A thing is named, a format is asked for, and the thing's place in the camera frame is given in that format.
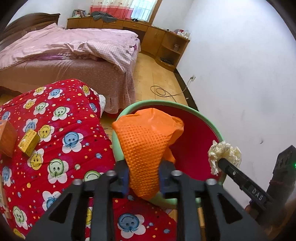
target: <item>electrical cord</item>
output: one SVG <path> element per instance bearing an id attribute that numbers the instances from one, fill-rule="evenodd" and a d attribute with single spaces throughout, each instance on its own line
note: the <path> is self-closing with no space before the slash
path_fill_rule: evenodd
<path id="1" fill-rule="evenodd" d="M 159 97 L 163 97 L 163 98 L 165 98 L 165 97 L 172 97 L 172 98 L 174 99 L 174 101 L 177 103 L 177 101 L 175 100 L 174 96 L 181 95 L 182 93 L 184 93 L 184 91 L 187 90 L 188 85 L 189 85 L 189 82 L 190 82 L 191 80 L 192 80 L 192 78 L 190 78 L 189 81 L 187 82 L 187 84 L 186 84 L 186 88 L 185 88 L 181 93 L 176 94 L 176 95 L 172 95 L 170 92 L 166 91 L 164 88 L 160 87 L 159 85 L 153 85 L 153 86 L 151 86 L 151 87 L 150 87 L 150 90 L 151 90 L 152 93 L 154 93 L 155 95 L 157 95 L 157 96 L 159 96 Z"/>

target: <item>wooden headboard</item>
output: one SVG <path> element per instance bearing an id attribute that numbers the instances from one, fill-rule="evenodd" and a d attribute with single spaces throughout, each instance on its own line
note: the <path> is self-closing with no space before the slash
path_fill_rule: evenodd
<path id="1" fill-rule="evenodd" d="M 59 13 L 48 14 L 43 12 L 31 13 L 18 18 L 7 25 L 0 35 L 0 51 L 14 41 L 23 37 L 26 33 L 40 30 L 59 20 Z"/>

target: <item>metal screw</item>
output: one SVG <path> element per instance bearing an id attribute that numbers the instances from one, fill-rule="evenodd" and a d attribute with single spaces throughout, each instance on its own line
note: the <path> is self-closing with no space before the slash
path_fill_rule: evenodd
<path id="1" fill-rule="evenodd" d="M 206 180 L 206 183 L 210 186 L 217 184 L 217 181 L 213 178 Z"/>
<path id="2" fill-rule="evenodd" d="M 179 170 L 174 170 L 171 172 L 171 175 L 174 177 L 179 177 L 183 174 L 183 172 L 179 171 Z"/>
<path id="3" fill-rule="evenodd" d="M 73 184 L 76 185 L 76 186 L 80 186 L 82 184 L 82 180 L 81 179 L 75 179 L 73 181 Z"/>
<path id="4" fill-rule="evenodd" d="M 108 172 L 106 172 L 106 175 L 109 176 L 109 177 L 113 177 L 113 176 L 116 176 L 116 171 L 113 171 L 113 170 L 110 170 Z"/>

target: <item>crumpled tissue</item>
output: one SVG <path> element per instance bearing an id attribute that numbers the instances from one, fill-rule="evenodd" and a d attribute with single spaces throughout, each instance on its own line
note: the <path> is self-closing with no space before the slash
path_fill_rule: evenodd
<path id="1" fill-rule="evenodd" d="M 208 151 L 209 163 L 211 166 L 211 174 L 218 176 L 218 173 L 222 170 L 218 168 L 218 161 L 221 158 L 225 158 L 236 168 L 239 168 L 239 165 L 242 162 L 242 153 L 238 147 L 233 148 L 229 143 L 222 141 L 217 143 L 213 140 L 213 145 Z"/>

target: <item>orange textured glove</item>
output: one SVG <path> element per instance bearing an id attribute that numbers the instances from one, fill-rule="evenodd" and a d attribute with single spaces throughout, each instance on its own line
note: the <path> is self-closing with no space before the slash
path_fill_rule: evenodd
<path id="1" fill-rule="evenodd" d="M 169 146 L 183 134 L 183 121 L 149 108 L 120 117 L 112 127 L 130 169 L 130 187 L 137 196 L 150 200 L 159 191 L 160 161 L 175 162 Z"/>

